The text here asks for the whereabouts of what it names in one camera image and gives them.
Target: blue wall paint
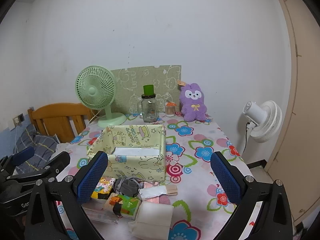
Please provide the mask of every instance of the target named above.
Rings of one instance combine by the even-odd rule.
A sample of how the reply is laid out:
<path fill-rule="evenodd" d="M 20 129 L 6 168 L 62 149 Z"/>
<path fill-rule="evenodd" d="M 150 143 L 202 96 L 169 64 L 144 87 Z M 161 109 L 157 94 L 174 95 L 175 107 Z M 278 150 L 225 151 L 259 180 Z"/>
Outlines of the blue wall paint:
<path fill-rule="evenodd" d="M 21 125 L 17 126 L 13 130 L 9 128 L 0 132 L 0 159 L 6 155 L 11 155 L 14 150 L 15 136 L 17 130 L 17 139 L 20 137 L 25 128 L 30 124 L 29 115 L 24 116 L 24 121 Z"/>

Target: fan center cap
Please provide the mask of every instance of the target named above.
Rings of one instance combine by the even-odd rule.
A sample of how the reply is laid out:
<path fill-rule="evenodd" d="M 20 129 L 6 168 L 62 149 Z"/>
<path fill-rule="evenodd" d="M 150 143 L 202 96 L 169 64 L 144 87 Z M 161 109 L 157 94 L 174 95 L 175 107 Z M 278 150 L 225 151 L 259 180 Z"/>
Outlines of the fan center cap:
<path fill-rule="evenodd" d="M 91 96 L 94 96 L 94 95 L 96 94 L 96 91 L 97 91 L 97 90 L 96 90 L 95 87 L 90 87 L 88 92 L 89 92 L 89 94 L 90 94 Z"/>

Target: metal bolt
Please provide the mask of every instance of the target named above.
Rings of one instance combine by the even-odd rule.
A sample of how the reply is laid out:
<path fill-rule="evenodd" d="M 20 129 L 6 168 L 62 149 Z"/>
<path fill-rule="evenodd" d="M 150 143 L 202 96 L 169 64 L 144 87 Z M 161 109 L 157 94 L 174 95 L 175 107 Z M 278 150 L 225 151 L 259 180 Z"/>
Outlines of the metal bolt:
<path fill-rule="evenodd" d="M 66 177 L 64 178 L 64 180 L 65 180 L 66 182 L 70 182 L 70 181 L 73 180 L 73 177 L 72 177 L 71 175 L 68 175 L 68 176 L 66 176 Z"/>
<path fill-rule="evenodd" d="M 279 180 L 279 179 L 276 180 L 276 184 L 277 184 L 278 186 L 282 186 L 282 185 L 283 185 L 282 181 Z"/>
<path fill-rule="evenodd" d="M 246 177 L 245 177 L 245 180 L 246 180 L 247 182 L 253 182 L 253 181 L 254 181 L 254 178 L 253 178 L 252 176 L 246 176 Z"/>
<path fill-rule="evenodd" d="M 38 180 L 36 181 L 36 185 L 37 185 L 37 186 L 40 186 L 41 183 L 42 183 L 42 179 L 38 179 Z"/>

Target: tablecloth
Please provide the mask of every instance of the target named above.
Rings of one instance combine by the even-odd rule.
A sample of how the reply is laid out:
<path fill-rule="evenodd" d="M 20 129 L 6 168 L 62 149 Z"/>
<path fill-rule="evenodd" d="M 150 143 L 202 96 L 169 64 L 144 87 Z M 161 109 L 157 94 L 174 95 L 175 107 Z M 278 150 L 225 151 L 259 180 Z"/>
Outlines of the tablecloth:
<path fill-rule="evenodd" d="M 166 127 L 164 184 L 176 184 L 178 187 L 178 195 L 167 199 L 167 202 L 175 207 L 168 240 L 212 240 L 234 211 L 235 205 L 229 202 L 210 167 L 210 157 L 214 151 L 222 152 L 244 176 L 252 175 L 218 124 L 210 115 L 207 114 L 206 117 L 204 122 L 185 122 L 179 112 L 176 112 L 174 117 L 166 117 L 164 113 L 160 113 L 154 123 Z M 140 116 L 128 115 L 124 124 L 145 123 Z M 66 149 L 71 157 L 70 165 L 57 176 L 58 181 L 67 175 L 75 175 L 88 163 L 88 147 L 101 132 L 102 128 L 94 122 L 75 137 Z M 260 207 L 261 203 L 257 203 L 240 239 L 249 235 Z M 58 210 L 69 235 L 77 239 L 62 203 L 58 203 Z M 131 236 L 128 221 L 121 218 L 118 225 L 95 221 L 93 224 L 105 239 L 137 239 Z"/>

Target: fan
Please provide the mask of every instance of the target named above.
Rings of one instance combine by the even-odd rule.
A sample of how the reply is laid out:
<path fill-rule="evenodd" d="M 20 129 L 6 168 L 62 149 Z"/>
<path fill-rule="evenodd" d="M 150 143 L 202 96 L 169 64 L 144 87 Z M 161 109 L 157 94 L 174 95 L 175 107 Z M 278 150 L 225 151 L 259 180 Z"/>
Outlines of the fan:
<path fill-rule="evenodd" d="M 274 101 L 266 101 L 260 106 L 249 101 L 243 108 L 243 113 L 252 122 L 247 125 L 247 137 L 256 142 L 268 141 L 279 129 L 282 121 L 282 111 Z"/>
<path fill-rule="evenodd" d="M 86 107 L 105 109 L 106 115 L 98 120 L 98 126 L 120 125 L 127 120 L 124 114 L 112 113 L 110 105 L 116 96 L 113 74 L 100 66 L 90 66 L 80 72 L 76 79 L 76 94 Z"/>

